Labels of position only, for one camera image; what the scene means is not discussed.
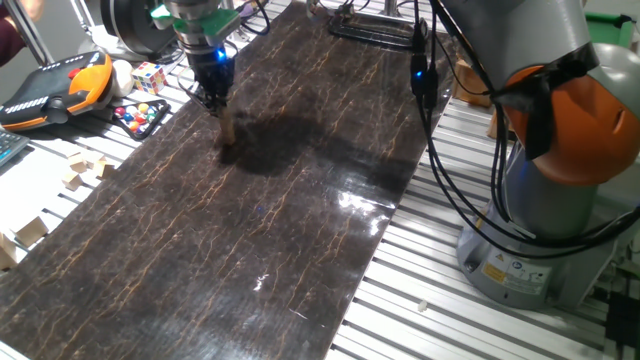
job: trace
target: warning label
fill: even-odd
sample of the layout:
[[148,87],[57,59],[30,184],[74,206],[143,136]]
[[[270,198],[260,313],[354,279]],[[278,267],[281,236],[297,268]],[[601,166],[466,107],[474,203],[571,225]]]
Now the warning label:
[[547,283],[551,267],[532,265],[493,249],[482,273],[510,289],[538,295]]

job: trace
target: aluminum profile table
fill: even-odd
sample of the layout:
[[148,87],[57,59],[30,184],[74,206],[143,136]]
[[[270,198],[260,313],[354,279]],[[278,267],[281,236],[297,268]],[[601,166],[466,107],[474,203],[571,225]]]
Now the aluminum profile table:
[[[267,5],[271,19],[289,1]],[[341,2],[327,0],[327,7]],[[360,8],[364,1],[356,3]],[[372,0],[364,12],[383,11],[383,0]],[[430,8],[421,8],[430,19]],[[399,9],[411,18],[410,6]],[[255,28],[265,26],[259,17]],[[439,31],[444,31],[438,23]],[[237,42],[239,48],[246,45]],[[189,99],[179,90],[177,74],[183,60],[167,77],[169,86],[159,96],[134,90],[122,104],[158,99],[172,105],[166,123]],[[493,141],[485,136],[491,114],[486,109],[452,100],[435,133],[442,160],[471,201],[482,206],[489,197],[488,179]],[[17,199],[33,206],[23,209],[39,215],[52,231],[100,183],[83,176],[77,191],[64,188],[57,169],[66,168],[66,155],[78,150],[104,153],[116,165],[139,146],[118,126],[102,115],[89,114],[66,127],[43,128],[40,140],[29,146],[0,174],[0,188],[22,193]],[[522,311],[505,308],[486,299],[457,269],[455,243],[461,220],[435,185],[423,156],[391,225],[383,236],[364,279],[355,293],[327,359],[633,359],[635,351],[618,347],[604,337],[608,305],[587,299],[577,310]],[[35,194],[27,189],[41,188]],[[8,233],[0,222],[0,230]],[[41,238],[32,247],[46,241]],[[20,251],[20,258],[26,252]],[[611,290],[628,291],[640,298],[640,282]],[[426,300],[427,310],[418,311]],[[0,343],[0,359],[24,360]]]

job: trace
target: wooden block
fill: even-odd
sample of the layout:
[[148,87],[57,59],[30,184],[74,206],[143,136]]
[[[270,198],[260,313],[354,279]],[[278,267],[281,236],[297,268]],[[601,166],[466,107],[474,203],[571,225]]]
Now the wooden block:
[[82,185],[82,179],[80,178],[80,175],[78,175],[78,173],[70,171],[64,174],[64,176],[62,177],[62,183],[67,189],[76,191],[78,190],[80,185]]
[[94,165],[93,170],[96,172],[99,178],[106,179],[116,171],[116,167],[115,165],[109,164],[106,161],[98,161]]
[[[464,60],[458,60],[456,63],[456,76],[458,76],[460,82],[471,92],[482,93],[487,91],[487,87],[484,85],[482,80],[480,80],[480,77]],[[491,106],[491,99],[488,95],[483,96],[470,94],[464,90],[457,81],[454,82],[453,97],[473,105],[484,107]]]
[[18,265],[16,244],[0,233],[0,270],[10,269]]
[[69,166],[79,174],[87,171],[87,163],[80,153],[69,156]]
[[89,169],[93,169],[96,163],[99,161],[107,162],[107,158],[104,156],[104,154],[95,151],[90,152],[87,155],[86,160],[87,167],[89,167]]
[[25,224],[26,225],[11,228],[11,231],[13,231],[16,238],[26,247],[33,245],[33,243],[49,232],[49,229],[47,229],[47,226],[42,222],[40,216],[32,218],[30,221],[25,222]]

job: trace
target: person's hand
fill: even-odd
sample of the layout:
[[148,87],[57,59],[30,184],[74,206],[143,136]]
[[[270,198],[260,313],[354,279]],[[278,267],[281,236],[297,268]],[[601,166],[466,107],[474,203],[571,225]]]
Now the person's hand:
[[[26,11],[27,15],[31,18],[31,21],[36,22],[40,20],[42,12],[44,11],[44,0],[20,0],[20,2],[22,3],[24,11]],[[7,16],[5,20],[13,26],[14,29],[18,30],[11,16]]]

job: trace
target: yellow label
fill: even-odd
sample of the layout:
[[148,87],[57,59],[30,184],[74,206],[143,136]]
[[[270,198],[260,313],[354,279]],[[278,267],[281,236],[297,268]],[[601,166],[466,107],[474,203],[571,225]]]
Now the yellow label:
[[492,278],[493,280],[501,284],[504,281],[504,277],[506,276],[506,273],[504,271],[498,269],[497,267],[491,265],[490,263],[486,263],[484,265],[482,272],[488,277]]

